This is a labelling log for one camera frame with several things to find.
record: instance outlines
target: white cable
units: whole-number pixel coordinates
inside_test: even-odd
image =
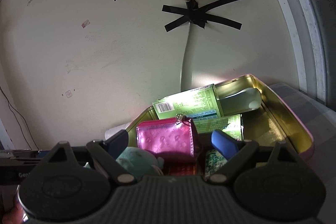
[[[189,22],[188,26],[188,36],[187,42],[184,48],[184,55],[182,61],[182,68],[180,74],[180,87],[181,92],[191,89],[193,70],[191,68],[192,58],[195,50],[195,38],[192,39],[192,29],[194,28],[193,23]]]

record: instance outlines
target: plush toy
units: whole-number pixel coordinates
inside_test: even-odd
[[[127,147],[117,158],[117,162],[140,180],[143,175],[163,175],[164,159],[137,147]]]

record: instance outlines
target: pink coin purse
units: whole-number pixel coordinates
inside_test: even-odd
[[[138,147],[166,162],[195,163],[202,152],[193,120],[182,114],[141,122],[136,131]]]

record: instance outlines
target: sticker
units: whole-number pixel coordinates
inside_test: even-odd
[[[187,117],[192,118],[194,121],[199,121],[199,120],[208,120],[208,119],[218,118],[218,115],[215,109],[211,109],[211,110],[202,111],[198,113],[187,114]]]
[[[65,92],[65,95],[70,98],[72,96],[71,90],[68,90],[67,92]]]
[[[156,109],[160,113],[175,110],[173,104],[170,102],[158,103],[156,104]]]
[[[89,20],[85,20],[85,21],[82,23],[82,27],[83,27],[83,29],[84,29],[87,25],[89,25],[89,24],[90,24]]]

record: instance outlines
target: screw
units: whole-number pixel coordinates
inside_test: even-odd
[[[131,174],[121,174],[117,177],[117,180],[120,183],[130,183],[135,180],[135,177]]]
[[[210,180],[213,183],[223,183],[227,180],[226,175],[222,175],[222,174],[214,174],[210,177]]]

